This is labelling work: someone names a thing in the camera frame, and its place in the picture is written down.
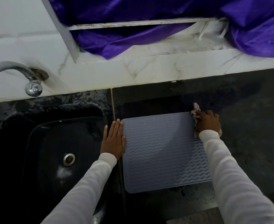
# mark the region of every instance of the sink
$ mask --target sink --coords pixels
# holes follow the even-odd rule
[[[100,108],[82,104],[18,111],[1,121],[0,220],[40,223],[97,160],[110,121]],[[68,167],[66,153],[75,155]],[[107,187],[97,210],[106,194]]]
[[[101,117],[57,120],[36,127],[27,142],[22,188],[27,212],[40,223],[100,155]],[[107,185],[95,210],[104,207]]]

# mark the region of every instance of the hand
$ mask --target hand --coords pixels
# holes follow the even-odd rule
[[[120,119],[117,119],[116,122],[112,122],[109,135],[107,136],[108,126],[105,126],[100,154],[110,153],[114,155],[117,160],[120,159],[126,146],[126,136],[122,135],[123,129],[124,122],[120,122]]]
[[[208,110],[206,112],[197,111],[196,113],[197,115],[201,116],[201,119],[199,119],[197,123],[199,133],[205,130],[212,130],[220,133],[221,124],[219,122],[218,114],[213,114],[211,110]]]

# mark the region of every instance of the wavy ridge pattern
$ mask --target wavy ridge pattern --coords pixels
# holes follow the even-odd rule
[[[123,119],[124,187],[129,193],[211,181],[189,112]]]

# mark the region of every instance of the checkered cloth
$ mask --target checkered cloth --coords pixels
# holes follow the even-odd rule
[[[194,109],[191,111],[191,116],[194,118],[195,120],[195,126],[194,126],[194,137],[195,139],[199,139],[199,133],[198,133],[198,128],[197,128],[197,123],[198,123],[198,119],[201,118],[201,116],[197,115],[196,111],[201,111],[200,107],[197,103],[193,103],[194,105]],[[222,129],[220,129],[219,132],[219,137],[222,136]]]

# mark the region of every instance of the sleeve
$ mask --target sleeve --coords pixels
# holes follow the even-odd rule
[[[239,167],[218,133],[205,130],[199,137],[207,154],[224,223],[274,223],[274,204]]]
[[[114,155],[102,153],[42,224],[90,224],[104,185],[116,163]]]

